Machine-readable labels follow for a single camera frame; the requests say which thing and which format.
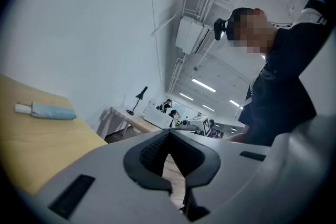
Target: table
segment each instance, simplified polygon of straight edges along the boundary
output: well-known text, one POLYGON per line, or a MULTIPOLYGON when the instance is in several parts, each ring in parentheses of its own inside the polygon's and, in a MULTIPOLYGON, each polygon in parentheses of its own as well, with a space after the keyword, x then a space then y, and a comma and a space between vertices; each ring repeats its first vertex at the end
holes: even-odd
POLYGON ((139 115, 130 115, 129 113, 127 113, 125 108, 115 108, 111 106, 110 111, 105 115, 103 119, 106 120, 107 118, 106 124, 101 133, 102 139, 105 139, 111 120, 114 116, 119 117, 123 121, 127 122, 126 127, 123 130, 123 134, 125 134, 125 131, 127 130, 129 125, 132 125, 133 127, 139 129, 143 133, 152 133, 161 130, 161 128, 149 123, 148 121, 145 121, 139 115))
POLYGON ((30 194, 59 171, 106 145, 81 118, 34 118, 14 112, 16 102, 72 109, 65 97, 44 92, 0 74, 0 163, 10 182, 30 194))

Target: black slot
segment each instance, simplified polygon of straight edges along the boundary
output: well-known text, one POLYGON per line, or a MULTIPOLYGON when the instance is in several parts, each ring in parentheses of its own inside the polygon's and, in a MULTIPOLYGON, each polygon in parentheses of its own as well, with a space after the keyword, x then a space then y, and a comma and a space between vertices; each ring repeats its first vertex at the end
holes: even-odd
POLYGON ((240 156, 250 158, 250 159, 255 159, 256 161, 261 161, 261 162, 263 162, 264 159, 266 158, 266 155, 253 153, 250 151, 243 151, 242 153, 240 153, 240 156))
POLYGON ((68 219, 95 178, 87 175, 78 176, 63 193, 52 202, 49 209, 59 216, 68 219))

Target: umbrella handle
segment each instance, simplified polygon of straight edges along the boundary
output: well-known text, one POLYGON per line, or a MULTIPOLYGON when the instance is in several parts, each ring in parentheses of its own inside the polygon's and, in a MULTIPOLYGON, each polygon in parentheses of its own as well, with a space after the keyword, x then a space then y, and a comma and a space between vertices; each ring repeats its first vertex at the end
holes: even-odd
POLYGON ((17 113, 31 114, 31 106, 28 105, 15 104, 14 110, 17 113))

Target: ceiling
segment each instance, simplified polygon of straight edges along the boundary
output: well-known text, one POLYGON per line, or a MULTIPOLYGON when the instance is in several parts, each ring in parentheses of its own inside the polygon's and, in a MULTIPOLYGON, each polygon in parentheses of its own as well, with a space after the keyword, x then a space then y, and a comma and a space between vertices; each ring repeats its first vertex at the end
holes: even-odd
MULTIPOLYGON (((258 7, 265 11, 268 20, 271 22, 291 23, 295 20, 296 13, 290 13, 289 10, 298 0, 221 1, 224 1, 225 4, 221 5, 218 1, 214 2, 204 23, 213 26, 217 18, 227 19, 236 7, 258 7)), ((297 6, 302 9, 301 6, 307 0, 301 2, 303 3, 299 3, 297 6)), ((186 0, 185 8, 196 10, 197 3, 198 0, 186 0)), ((241 110, 230 103, 229 100, 234 100, 238 104, 245 101, 248 86, 252 79, 258 75, 265 64, 265 60, 261 55, 248 54, 239 48, 230 47, 226 42, 225 35, 222 40, 216 41, 205 55, 213 40, 213 34, 209 32, 197 54, 187 56, 180 78, 172 93, 178 95, 183 92, 194 99, 195 105, 200 107, 205 105, 215 110, 215 112, 209 111, 209 113, 217 122, 226 123, 229 120, 232 123, 236 121, 236 112, 238 118, 241 110), (192 82, 193 78, 215 89, 216 92, 211 92, 192 82)))

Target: black panel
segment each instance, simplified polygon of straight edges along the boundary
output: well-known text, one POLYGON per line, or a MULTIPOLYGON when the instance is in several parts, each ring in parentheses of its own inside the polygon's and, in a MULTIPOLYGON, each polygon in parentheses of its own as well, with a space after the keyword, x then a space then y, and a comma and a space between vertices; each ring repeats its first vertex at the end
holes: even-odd
POLYGON ((127 151, 123 160, 125 171, 143 188, 171 193, 170 181, 161 177, 168 153, 185 177, 187 190, 209 184, 221 165, 219 155, 211 148, 175 130, 163 130, 127 151))
POLYGON ((261 161, 261 162, 263 162, 264 159, 266 158, 266 155, 257 154, 257 153, 253 153, 250 151, 243 151, 240 153, 240 156, 250 158, 250 159, 255 159, 256 161, 261 161))
POLYGON ((49 209, 59 216, 68 219, 95 178, 80 175, 65 191, 49 206, 49 209))
POLYGON ((168 156, 168 152, 163 149, 168 134, 169 130, 163 130, 151 139, 132 147, 124 156, 125 172, 143 188, 172 192, 170 181, 161 177, 163 165, 168 156))
POLYGON ((188 192, 186 200, 187 203, 184 208, 184 213, 190 221, 195 221, 197 219, 203 218, 210 213, 207 208, 197 205, 192 190, 188 192))

